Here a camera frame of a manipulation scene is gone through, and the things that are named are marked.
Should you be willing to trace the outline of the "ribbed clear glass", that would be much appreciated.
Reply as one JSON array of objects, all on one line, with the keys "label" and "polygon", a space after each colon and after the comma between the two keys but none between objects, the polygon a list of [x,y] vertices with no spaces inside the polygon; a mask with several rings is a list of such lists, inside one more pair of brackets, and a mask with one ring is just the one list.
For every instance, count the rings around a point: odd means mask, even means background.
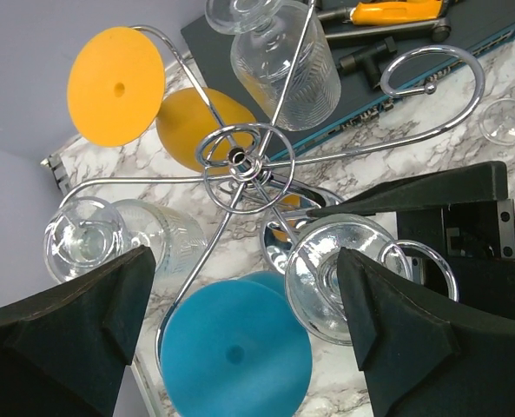
[{"label": "ribbed clear glass", "polygon": [[232,35],[233,71],[268,117],[283,100],[278,126],[315,128],[341,94],[333,56],[316,15],[299,1],[208,1],[209,26]]},{"label": "ribbed clear glass", "polygon": [[337,274],[342,248],[355,249],[406,279],[412,278],[412,270],[395,238],[366,217],[329,215],[303,227],[285,267],[289,306],[310,334],[350,346]]}]

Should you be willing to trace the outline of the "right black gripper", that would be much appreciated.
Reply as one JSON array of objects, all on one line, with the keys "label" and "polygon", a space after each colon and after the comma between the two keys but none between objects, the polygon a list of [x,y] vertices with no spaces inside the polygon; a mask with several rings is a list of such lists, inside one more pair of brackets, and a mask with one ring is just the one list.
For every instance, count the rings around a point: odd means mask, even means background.
[{"label": "right black gripper", "polygon": [[507,198],[507,166],[490,161],[383,182],[307,215],[399,212],[397,236],[443,256],[460,303],[515,320],[515,198]]}]

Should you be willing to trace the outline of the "clear wine glass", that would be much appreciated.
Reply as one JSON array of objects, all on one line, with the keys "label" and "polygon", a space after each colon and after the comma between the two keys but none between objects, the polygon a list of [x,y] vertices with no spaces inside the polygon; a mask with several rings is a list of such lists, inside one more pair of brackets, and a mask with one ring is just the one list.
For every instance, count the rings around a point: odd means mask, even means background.
[{"label": "clear wine glass", "polygon": [[187,273],[207,239],[190,215],[137,199],[78,197],[57,210],[44,232],[43,260],[59,283],[71,281],[132,248],[145,246],[158,275]]}]

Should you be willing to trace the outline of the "yellow plastic wine glass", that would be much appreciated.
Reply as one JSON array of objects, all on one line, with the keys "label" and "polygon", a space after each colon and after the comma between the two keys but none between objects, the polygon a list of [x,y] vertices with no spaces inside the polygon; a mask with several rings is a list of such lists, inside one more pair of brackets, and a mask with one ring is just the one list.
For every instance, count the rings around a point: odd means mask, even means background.
[{"label": "yellow plastic wine glass", "polygon": [[71,67],[69,115],[85,139],[103,147],[126,145],[155,126],[168,154],[201,172],[196,146],[219,125],[195,88],[167,95],[165,85],[153,42],[138,30],[110,28],[90,39]]}]

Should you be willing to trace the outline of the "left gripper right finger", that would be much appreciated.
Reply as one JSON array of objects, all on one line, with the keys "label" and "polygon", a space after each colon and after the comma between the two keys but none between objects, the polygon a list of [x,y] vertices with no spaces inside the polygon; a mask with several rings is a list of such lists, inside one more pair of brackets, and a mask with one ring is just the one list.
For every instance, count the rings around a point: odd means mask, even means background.
[{"label": "left gripper right finger", "polygon": [[376,416],[515,416],[515,321],[342,248],[337,275]]}]

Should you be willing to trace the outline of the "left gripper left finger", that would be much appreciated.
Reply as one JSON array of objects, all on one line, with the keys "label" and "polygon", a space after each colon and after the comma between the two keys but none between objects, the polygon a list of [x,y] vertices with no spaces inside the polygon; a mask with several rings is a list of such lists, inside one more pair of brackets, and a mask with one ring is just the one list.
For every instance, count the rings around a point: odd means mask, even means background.
[{"label": "left gripper left finger", "polygon": [[141,246],[1,307],[0,416],[112,415],[154,276]]}]

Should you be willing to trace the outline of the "blue plastic goblet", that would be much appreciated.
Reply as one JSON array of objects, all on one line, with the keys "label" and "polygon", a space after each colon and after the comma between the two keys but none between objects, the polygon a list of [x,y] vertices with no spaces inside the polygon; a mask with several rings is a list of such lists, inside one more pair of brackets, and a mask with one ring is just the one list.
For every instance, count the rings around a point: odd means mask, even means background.
[{"label": "blue plastic goblet", "polygon": [[164,328],[159,362],[181,416],[293,416],[313,356],[283,276],[260,271],[190,295]]}]

